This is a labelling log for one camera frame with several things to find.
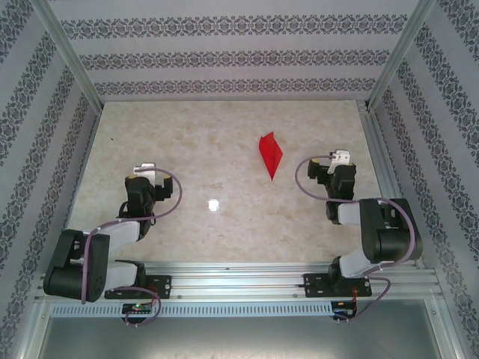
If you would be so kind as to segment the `red paper sheet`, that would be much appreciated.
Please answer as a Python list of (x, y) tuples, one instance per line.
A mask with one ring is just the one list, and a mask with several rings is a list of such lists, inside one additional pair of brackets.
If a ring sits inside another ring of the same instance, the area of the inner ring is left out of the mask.
[(275, 133), (270, 132), (260, 138), (258, 149), (271, 180), (274, 180), (280, 165), (283, 151), (275, 139)]

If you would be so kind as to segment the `grey metal sheet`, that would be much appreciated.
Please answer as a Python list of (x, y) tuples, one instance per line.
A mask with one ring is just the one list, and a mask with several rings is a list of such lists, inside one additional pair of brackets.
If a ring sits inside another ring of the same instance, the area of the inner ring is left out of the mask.
[(37, 304), (19, 359), (466, 359), (438, 300), (384, 300), (351, 322), (327, 316), (172, 316), (128, 328), (110, 313)]

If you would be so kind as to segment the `aluminium side rail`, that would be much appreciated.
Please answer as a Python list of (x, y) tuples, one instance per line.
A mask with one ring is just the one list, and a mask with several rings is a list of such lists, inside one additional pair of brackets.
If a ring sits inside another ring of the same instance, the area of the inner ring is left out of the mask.
[(357, 100), (356, 106), (380, 193), (387, 198), (402, 197), (375, 114), (368, 109), (367, 103), (363, 100)]
[(52, 233), (55, 236), (52, 240), (52, 244), (49, 245), (48, 259), (51, 258), (51, 255), (55, 250), (61, 232), (63, 230), (66, 230), (67, 225), (69, 224), (70, 217), (73, 212), (74, 203), (76, 200), (76, 195), (81, 185), (82, 176), (85, 172), (85, 166), (88, 162), (89, 153), (91, 151), (91, 147), (97, 132), (101, 116), (101, 111), (98, 114), (95, 114), (93, 112), (88, 113), (84, 126), (82, 127), (82, 132), (80, 133), (80, 138), (77, 142), (77, 146), (73, 154), (73, 158), (71, 160), (69, 171), (67, 174), (67, 192), (65, 196), (67, 202), (64, 206), (61, 207), (61, 209), (63, 210), (63, 212), (61, 213), (61, 217), (54, 224), (54, 231)]

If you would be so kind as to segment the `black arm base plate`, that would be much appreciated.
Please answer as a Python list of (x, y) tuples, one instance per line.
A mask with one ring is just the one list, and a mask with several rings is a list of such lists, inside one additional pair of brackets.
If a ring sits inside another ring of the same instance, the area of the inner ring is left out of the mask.
[(365, 278), (344, 278), (332, 280), (325, 273), (303, 275), (302, 288), (307, 298), (349, 298), (372, 296), (370, 282)]
[[(147, 275), (145, 279), (135, 283), (139, 286), (155, 292), (161, 299), (169, 299), (171, 291), (171, 276)], [(109, 290), (104, 293), (105, 299), (152, 299), (153, 296), (139, 290)]]

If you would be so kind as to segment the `long aluminium base rail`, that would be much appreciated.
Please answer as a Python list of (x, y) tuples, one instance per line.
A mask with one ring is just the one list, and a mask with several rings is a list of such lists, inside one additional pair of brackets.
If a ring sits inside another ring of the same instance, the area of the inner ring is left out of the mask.
[[(303, 275), (326, 272), (328, 263), (146, 262), (148, 274), (170, 275), (171, 301), (305, 301)], [(373, 273), (386, 277), (386, 299), (441, 298), (436, 271), (409, 262)]]

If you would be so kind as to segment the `aluminium frame post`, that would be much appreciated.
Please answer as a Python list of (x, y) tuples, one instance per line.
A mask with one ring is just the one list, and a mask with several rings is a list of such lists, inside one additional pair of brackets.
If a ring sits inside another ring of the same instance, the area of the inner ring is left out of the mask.
[(60, 20), (55, 15), (48, 0), (30, 0), (32, 7), (40, 17), (50, 37), (54, 41), (58, 51), (60, 52), (65, 64), (70, 68), (76, 81), (79, 83), (82, 92), (86, 96), (94, 111), (99, 114), (104, 107), (94, 83), (91, 81), (79, 55), (74, 49), (70, 39), (68, 38)]
[(370, 96), (367, 99), (367, 109), (369, 111), (374, 110), (378, 106), (382, 94), (387, 89), (392, 77), (397, 71), (397, 68), (400, 66), (401, 61), (409, 51), (409, 47), (412, 45), (414, 38), (435, 3), (436, 0), (418, 0), (415, 9), (406, 22), (404, 30), (396, 42), (379, 78), (373, 86)]

